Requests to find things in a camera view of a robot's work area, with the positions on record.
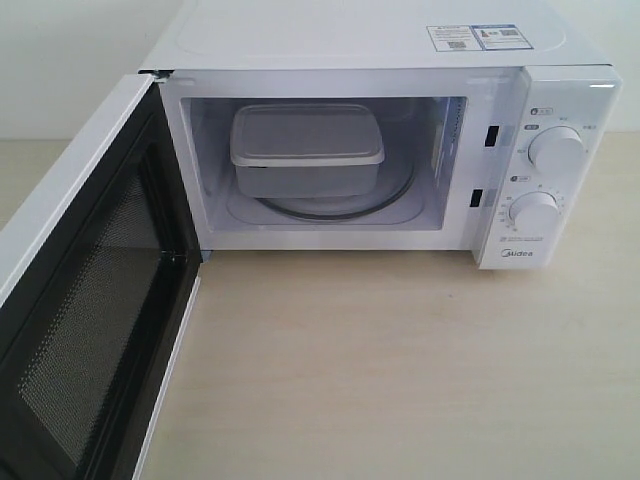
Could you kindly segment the white lidded plastic container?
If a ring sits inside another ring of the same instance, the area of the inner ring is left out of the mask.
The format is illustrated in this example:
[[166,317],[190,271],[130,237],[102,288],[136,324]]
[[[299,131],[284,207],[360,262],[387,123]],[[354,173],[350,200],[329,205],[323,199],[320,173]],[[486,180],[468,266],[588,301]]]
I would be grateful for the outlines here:
[[385,147],[359,104],[255,104],[234,117],[230,158],[246,196],[345,197],[373,190]]

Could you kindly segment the white microwave door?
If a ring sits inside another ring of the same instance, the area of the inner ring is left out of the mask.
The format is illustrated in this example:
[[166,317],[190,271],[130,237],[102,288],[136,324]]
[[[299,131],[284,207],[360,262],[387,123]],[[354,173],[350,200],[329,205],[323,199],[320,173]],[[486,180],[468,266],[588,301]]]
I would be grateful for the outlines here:
[[157,74],[123,77],[1,232],[1,475],[136,479],[202,261]]

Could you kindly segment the white Midea microwave oven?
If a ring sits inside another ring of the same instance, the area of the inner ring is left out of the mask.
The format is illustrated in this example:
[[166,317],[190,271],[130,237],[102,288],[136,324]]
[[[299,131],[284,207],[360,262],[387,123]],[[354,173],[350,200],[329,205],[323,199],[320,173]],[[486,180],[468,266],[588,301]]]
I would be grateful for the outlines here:
[[[437,52],[428,26],[513,24],[529,49]],[[545,1],[188,1],[142,64],[157,74],[204,255],[223,250],[468,251],[482,269],[552,259],[621,89],[606,55]],[[249,105],[349,103],[379,125],[385,159],[420,163],[382,211],[306,222],[244,195],[230,158]],[[528,158],[567,126],[585,146],[575,173]],[[518,231],[510,205],[552,195],[556,227]]]

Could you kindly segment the glass turntable plate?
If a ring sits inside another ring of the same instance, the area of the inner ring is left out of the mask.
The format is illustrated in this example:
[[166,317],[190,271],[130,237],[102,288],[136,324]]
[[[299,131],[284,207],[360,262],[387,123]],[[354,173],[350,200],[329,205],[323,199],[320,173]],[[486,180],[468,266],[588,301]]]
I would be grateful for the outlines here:
[[257,198],[269,210],[306,222],[345,222],[373,215],[399,201],[413,186],[420,163],[392,149],[380,165],[374,188],[365,194],[318,198]]

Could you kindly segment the lower white timer knob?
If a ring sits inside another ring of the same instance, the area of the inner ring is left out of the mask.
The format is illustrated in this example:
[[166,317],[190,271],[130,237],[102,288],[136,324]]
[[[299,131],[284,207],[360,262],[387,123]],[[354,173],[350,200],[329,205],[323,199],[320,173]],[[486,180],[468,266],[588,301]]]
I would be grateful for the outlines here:
[[549,193],[531,192],[520,196],[510,205],[508,216],[518,231],[542,234],[556,227],[559,208]]

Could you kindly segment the warning label sticker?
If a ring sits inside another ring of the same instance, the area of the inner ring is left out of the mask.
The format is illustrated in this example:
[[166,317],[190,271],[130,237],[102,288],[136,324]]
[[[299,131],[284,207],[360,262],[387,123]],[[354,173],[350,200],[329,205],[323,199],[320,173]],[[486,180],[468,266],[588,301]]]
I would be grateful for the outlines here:
[[428,26],[427,32],[437,52],[483,50],[468,25]]

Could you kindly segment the upper white control knob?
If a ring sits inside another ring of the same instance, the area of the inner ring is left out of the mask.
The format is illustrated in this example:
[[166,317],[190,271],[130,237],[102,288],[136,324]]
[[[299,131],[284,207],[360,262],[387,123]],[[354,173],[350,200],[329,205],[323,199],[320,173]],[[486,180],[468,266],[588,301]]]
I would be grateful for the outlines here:
[[584,166],[585,146],[576,130],[567,126],[553,127],[532,140],[528,158],[533,167],[546,176],[575,173]]

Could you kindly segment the blue energy label sticker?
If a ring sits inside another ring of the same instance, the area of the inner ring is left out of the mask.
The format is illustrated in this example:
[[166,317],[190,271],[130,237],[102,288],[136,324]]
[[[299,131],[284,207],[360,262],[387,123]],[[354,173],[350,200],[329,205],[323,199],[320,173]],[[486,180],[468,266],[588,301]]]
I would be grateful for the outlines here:
[[529,49],[530,44],[513,24],[472,25],[471,29],[484,50]]

